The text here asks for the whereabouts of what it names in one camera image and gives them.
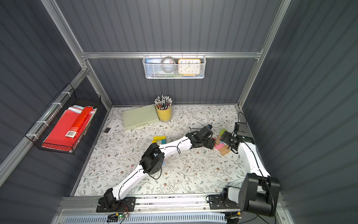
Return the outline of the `lime green block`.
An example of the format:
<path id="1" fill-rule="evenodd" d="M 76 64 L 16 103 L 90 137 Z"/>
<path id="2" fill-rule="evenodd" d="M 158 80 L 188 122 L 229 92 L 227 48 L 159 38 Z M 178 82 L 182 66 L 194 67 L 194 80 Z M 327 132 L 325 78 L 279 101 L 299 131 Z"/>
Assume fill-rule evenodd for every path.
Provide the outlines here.
<path id="1" fill-rule="evenodd" d="M 219 135 L 223 135 L 227 130 L 226 129 L 222 129 L 220 132 L 219 132 Z"/>

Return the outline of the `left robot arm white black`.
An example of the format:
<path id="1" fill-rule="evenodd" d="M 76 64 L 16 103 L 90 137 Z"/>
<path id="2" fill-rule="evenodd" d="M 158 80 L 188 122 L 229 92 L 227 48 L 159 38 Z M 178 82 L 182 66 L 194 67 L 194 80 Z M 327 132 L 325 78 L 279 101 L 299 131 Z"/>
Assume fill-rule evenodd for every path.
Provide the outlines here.
<path id="1" fill-rule="evenodd" d="M 138 166 L 120 184 L 107 189 L 103 199 L 107 209 L 122 202 L 128 193 L 144 178 L 151 177 L 157 172 L 162 172 L 164 160 L 192 148 L 206 147 L 213 149 L 214 139 L 212 125 L 208 124 L 200 130 L 187 133 L 182 138 L 167 143 L 152 143 L 144 152 Z"/>

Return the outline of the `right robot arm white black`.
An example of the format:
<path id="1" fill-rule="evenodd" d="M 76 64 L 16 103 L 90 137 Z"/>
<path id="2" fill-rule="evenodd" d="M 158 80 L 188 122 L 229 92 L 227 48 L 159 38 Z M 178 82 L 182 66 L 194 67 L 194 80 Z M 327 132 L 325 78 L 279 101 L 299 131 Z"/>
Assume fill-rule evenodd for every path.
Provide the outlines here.
<path id="1" fill-rule="evenodd" d="M 280 183 L 278 179 L 271 177 L 260 160 L 257 145 L 254 138 L 249 135 L 247 123 L 235 123 L 232 133 L 225 131 L 222 134 L 221 142 L 239 154 L 247 172 L 242 186 L 226 186 L 223 189 L 223 206 L 238 206 L 241 211 L 274 217 Z"/>

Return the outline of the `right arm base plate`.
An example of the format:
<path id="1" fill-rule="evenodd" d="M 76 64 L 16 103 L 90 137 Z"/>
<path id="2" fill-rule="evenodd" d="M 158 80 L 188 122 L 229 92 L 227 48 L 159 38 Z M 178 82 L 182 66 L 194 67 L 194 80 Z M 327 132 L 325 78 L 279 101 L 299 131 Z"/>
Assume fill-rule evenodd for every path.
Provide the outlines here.
<path id="1" fill-rule="evenodd" d="M 211 210 L 239 209 L 237 203 L 225 200 L 223 195 L 208 195 L 206 196 L 206 202 Z"/>

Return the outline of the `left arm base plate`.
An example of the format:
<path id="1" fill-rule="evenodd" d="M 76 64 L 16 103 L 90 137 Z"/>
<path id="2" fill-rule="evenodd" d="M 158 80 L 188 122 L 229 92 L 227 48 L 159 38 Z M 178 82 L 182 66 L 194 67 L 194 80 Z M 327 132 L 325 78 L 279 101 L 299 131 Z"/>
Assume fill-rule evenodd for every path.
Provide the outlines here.
<path id="1" fill-rule="evenodd" d="M 102 197 L 98 200 L 96 213 L 133 212 L 135 203 L 135 197 L 126 197 L 122 201 L 112 200 L 111 202 L 108 202 L 105 197 Z"/>

